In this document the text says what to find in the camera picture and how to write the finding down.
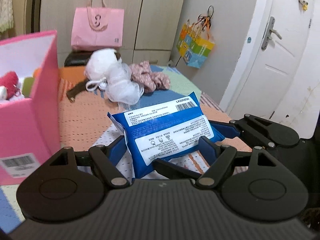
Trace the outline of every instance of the pink tote bag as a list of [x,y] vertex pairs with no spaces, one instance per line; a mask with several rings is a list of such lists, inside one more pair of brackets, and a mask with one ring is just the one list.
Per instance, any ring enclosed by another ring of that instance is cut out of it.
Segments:
[[86,8],[76,8],[71,33],[73,50],[94,51],[122,46],[123,9],[92,8],[88,0]]

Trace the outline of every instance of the pink scrunchie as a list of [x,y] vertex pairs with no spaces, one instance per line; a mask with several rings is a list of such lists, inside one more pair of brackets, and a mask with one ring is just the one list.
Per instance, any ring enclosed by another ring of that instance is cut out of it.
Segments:
[[149,61],[140,64],[129,65],[131,69],[131,80],[144,85],[145,93],[152,93],[155,90],[168,90],[170,78],[162,72],[151,72]]

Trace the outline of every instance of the white label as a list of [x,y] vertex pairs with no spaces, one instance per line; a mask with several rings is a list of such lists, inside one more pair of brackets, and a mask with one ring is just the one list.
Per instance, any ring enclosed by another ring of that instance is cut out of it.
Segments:
[[118,132],[121,135],[124,135],[124,128],[122,124],[120,124],[112,115],[110,115],[110,120],[114,124],[114,126],[117,128]]
[[208,119],[202,115],[190,121],[135,140],[140,154],[149,165],[156,158],[164,158],[198,145],[200,136],[211,139],[214,134]]
[[0,166],[13,178],[23,178],[34,172],[40,163],[32,153],[0,158]]
[[187,96],[177,100],[172,100],[162,104],[147,106],[144,108],[128,111],[124,113],[129,126],[133,126],[142,122],[146,122],[157,117],[173,114],[188,108],[196,107],[195,101]]
[[124,131],[124,140],[125,140],[125,145],[127,146],[127,151],[129,152],[129,154],[131,155],[131,170],[132,170],[132,179],[136,178],[136,175],[134,174],[134,168],[133,168],[133,158],[132,158],[132,154],[130,152],[130,149],[128,147],[128,138],[127,138],[127,134]]

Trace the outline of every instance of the pink box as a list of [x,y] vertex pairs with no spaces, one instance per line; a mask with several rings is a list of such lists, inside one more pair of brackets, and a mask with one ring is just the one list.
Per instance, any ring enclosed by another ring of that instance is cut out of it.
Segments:
[[39,67],[30,98],[0,105],[0,185],[20,184],[60,149],[56,31],[0,41],[0,76]]

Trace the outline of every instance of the white drawstring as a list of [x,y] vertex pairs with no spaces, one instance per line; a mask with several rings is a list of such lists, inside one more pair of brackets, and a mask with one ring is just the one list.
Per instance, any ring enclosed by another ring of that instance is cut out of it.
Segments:
[[101,78],[100,80],[90,80],[85,84],[85,88],[89,92],[95,91],[99,87],[100,90],[104,91],[107,88],[107,78]]

